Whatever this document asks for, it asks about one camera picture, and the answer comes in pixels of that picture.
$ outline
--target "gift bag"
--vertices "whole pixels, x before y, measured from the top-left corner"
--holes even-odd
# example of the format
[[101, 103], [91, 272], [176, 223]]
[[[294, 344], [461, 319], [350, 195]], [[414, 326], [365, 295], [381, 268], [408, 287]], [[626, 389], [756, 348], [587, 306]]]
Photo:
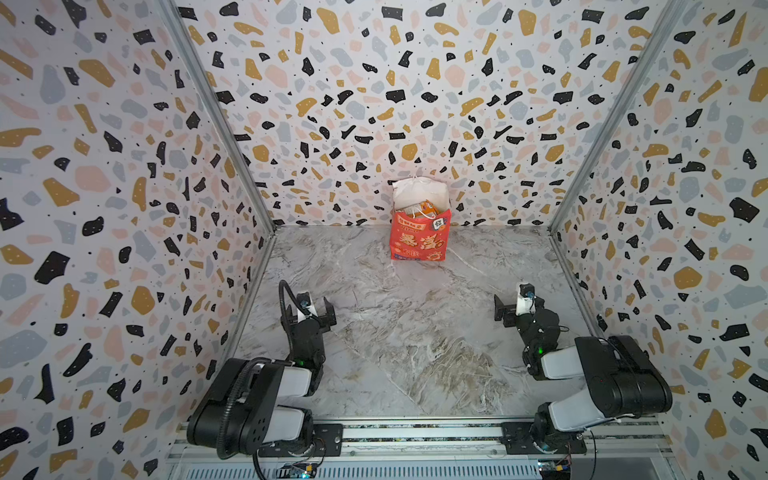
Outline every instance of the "gift bag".
[[451, 226], [448, 185], [427, 177], [406, 178], [392, 185], [392, 259], [445, 260]]

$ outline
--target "red paper bag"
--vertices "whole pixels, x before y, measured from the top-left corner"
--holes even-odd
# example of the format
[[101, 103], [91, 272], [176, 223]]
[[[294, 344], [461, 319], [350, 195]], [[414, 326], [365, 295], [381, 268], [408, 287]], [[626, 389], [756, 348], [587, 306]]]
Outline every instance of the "red paper bag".
[[411, 218], [403, 212], [394, 212], [392, 232], [389, 235], [392, 259], [445, 260], [451, 227], [448, 186], [426, 177], [407, 178], [393, 185], [395, 187], [394, 210], [429, 200], [442, 213], [433, 218]]

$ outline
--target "side wall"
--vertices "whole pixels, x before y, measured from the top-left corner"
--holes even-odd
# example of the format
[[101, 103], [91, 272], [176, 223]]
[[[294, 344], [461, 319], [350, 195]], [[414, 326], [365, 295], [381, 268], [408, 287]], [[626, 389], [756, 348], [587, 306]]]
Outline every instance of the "side wall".
[[0, 476], [163, 478], [263, 233], [150, 2], [0, 14]]
[[557, 232], [601, 328], [673, 386], [661, 419], [692, 479], [766, 477], [768, 4], [752, 4], [690, 2]]
[[547, 223], [666, 4], [177, 3], [276, 223], [318, 225], [387, 224], [412, 175]]

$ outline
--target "terrazzo wallpaper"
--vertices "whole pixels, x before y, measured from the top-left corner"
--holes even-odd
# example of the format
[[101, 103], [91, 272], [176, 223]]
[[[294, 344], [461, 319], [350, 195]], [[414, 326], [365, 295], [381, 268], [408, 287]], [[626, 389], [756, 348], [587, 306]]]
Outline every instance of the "terrazzo wallpaper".
[[689, 2], [556, 234], [601, 328], [670, 383], [696, 480], [768, 478], [767, 8]]
[[557, 209], [665, 0], [177, 0], [277, 224], [388, 224], [391, 182], [457, 224]]
[[0, 477], [164, 478], [263, 242], [149, 2], [0, 2]]

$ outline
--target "gray marble surface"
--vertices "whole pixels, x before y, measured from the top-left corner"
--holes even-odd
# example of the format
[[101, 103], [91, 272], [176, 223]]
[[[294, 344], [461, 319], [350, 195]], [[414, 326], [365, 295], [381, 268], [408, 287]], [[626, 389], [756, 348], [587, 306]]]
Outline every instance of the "gray marble surface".
[[588, 335], [549, 239], [540, 230], [453, 227], [444, 262], [389, 259], [386, 227], [281, 227], [237, 347], [240, 358], [285, 358], [277, 284], [336, 307], [324, 336], [325, 376], [313, 397], [292, 399], [321, 416], [532, 415], [581, 380], [537, 382], [523, 342], [493, 321], [526, 281], [555, 311], [561, 346]]

